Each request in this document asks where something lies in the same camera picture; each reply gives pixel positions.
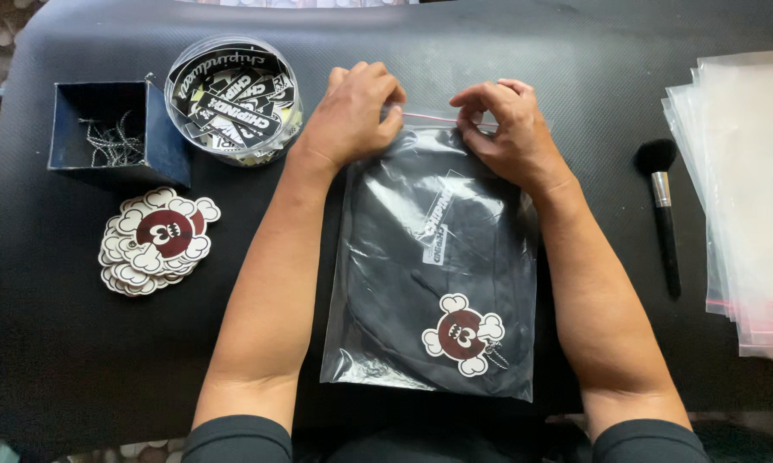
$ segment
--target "hand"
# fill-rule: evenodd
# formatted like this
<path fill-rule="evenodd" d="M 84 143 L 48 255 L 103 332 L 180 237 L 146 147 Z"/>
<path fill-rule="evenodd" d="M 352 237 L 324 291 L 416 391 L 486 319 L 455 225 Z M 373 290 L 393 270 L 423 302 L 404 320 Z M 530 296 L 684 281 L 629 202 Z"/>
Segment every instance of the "hand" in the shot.
<path fill-rule="evenodd" d="M 484 82 L 455 95 L 449 104 L 461 108 L 457 124 L 467 146 L 534 200 L 574 178 L 549 135 L 531 86 L 513 79 Z M 492 138 L 476 125 L 485 111 L 498 121 Z"/>
<path fill-rule="evenodd" d="M 332 69 L 327 93 L 304 127 L 299 149 L 293 150 L 337 174 L 344 165 L 387 147 L 401 130 L 400 106 L 380 122 L 387 102 L 405 103 L 406 92 L 384 63 L 361 61 L 350 70 Z"/>

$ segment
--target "brush handle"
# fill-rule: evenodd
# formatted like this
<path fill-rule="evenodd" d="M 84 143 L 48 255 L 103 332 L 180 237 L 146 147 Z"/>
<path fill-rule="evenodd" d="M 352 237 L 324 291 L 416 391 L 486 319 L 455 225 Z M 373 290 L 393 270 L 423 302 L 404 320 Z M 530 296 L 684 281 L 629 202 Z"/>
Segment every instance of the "brush handle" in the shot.
<path fill-rule="evenodd" d="M 666 287 L 672 299 L 681 296 L 681 276 L 678 271 L 678 250 L 675 248 L 675 226 L 671 207 L 656 207 L 655 219 L 660 239 L 660 254 L 664 261 Z"/>

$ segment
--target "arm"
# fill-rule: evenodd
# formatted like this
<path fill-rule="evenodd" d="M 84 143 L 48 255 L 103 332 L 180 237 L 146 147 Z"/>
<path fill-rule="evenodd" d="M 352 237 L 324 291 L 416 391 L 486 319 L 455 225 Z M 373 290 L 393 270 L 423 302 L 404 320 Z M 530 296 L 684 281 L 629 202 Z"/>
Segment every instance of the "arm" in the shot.
<path fill-rule="evenodd" d="M 461 107 L 458 127 L 464 141 L 536 206 L 557 334 L 581 384 L 592 439 L 635 418 L 690 427 L 647 314 L 558 153 L 533 88 L 501 79 L 470 87 L 450 103 Z M 473 122 L 484 111 L 499 123 L 492 139 Z"/>
<path fill-rule="evenodd" d="M 382 63 L 335 68 L 327 94 L 287 156 L 229 298 L 192 427 L 257 415 L 292 431 L 295 391 L 312 329 L 321 223 L 340 168 L 384 148 L 401 129 L 398 80 Z"/>

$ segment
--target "black sleeve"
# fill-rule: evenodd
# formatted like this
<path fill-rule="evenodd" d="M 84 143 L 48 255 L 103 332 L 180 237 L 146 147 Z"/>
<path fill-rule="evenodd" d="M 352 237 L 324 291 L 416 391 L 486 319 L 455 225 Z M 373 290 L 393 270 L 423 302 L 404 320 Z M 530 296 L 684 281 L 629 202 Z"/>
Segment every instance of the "black sleeve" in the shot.
<path fill-rule="evenodd" d="M 700 439 L 661 419 L 632 419 L 604 431 L 592 447 L 595 463 L 708 463 Z"/>
<path fill-rule="evenodd" d="M 292 461 L 292 440 L 271 419 L 231 415 L 196 427 L 186 438 L 182 463 L 244 463 Z"/>

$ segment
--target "black mat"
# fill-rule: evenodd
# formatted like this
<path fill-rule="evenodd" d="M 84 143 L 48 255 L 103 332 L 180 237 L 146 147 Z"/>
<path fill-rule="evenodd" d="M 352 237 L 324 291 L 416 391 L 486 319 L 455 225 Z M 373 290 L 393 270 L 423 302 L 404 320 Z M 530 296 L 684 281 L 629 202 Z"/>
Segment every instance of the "black mat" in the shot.
<path fill-rule="evenodd" d="M 690 81 L 699 56 L 773 49 L 773 0 L 487 0 L 348 10 L 230 8 L 171 0 L 51 0 L 24 30 L 0 128 L 0 433 L 50 455 L 183 435 L 221 316 L 283 163 L 240 170 L 204 153 L 189 197 L 222 219 L 185 281 L 149 298 L 104 287 L 104 222 L 125 199 L 47 173 L 52 83 L 164 79 L 190 43 L 228 31 L 277 47 L 309 113 L 333 66 L 384 61 L 410 99 L 433 109 L 464 87 L 535 85 L 558 147 L 638 290 L 695 411 L 773 409 L 773 362 L 737 357 L 734 326 L 703 310 L 704 217 L 683 163 L 669 173 L 683 296 L 666 296 L 652 202 L 632 153 L 668 136 L 664 87 Z M 363 385 L 316 384 L 340 218 L 331 190 L 313 340 L 296 426 L 411 419 L 440 409 L 499 415 L 579 411 L 560 352 L 545 259 L 536 315 L 535 404 Z"/>

